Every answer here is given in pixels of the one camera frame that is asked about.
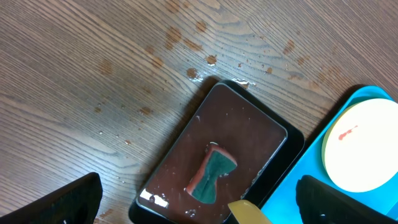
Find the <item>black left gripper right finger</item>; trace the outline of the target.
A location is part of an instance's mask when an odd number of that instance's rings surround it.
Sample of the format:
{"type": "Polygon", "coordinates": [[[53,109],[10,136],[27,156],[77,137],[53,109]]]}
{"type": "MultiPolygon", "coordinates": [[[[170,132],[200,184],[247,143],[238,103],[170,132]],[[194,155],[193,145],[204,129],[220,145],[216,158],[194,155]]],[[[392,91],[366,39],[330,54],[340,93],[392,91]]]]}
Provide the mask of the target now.
{"type": "Polygon", "coordinates": [[[303,224],[397,224],[311,175],[298,180],[295,191],[303,224]]]}

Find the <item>orange and green sponge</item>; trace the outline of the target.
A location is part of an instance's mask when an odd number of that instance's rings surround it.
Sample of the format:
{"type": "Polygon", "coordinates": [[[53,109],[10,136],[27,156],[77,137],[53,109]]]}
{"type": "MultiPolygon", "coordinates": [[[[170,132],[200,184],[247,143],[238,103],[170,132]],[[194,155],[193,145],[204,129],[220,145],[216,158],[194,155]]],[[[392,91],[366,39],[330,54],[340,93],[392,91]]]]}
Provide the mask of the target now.
{"type": "Polygon", "coordinates": [[[197,173],[185,190],[200,203],[213,204],[216,202],[218,178],[228,175],[237,166],[236,159],[226,149],[215,142],[210,142],[197,173]]]}

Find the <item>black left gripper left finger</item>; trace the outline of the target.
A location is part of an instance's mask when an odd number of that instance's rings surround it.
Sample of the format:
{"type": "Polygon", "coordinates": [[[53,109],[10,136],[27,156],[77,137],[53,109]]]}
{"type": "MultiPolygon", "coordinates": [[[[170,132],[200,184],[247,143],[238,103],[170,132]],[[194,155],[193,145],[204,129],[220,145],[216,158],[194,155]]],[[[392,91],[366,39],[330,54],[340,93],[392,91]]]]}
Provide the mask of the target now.
{"type": "Polygon", "coordinates": [[[100,175],[91,172],[1,217],[1,223],[93,223],[103,196],[100,175]]]}

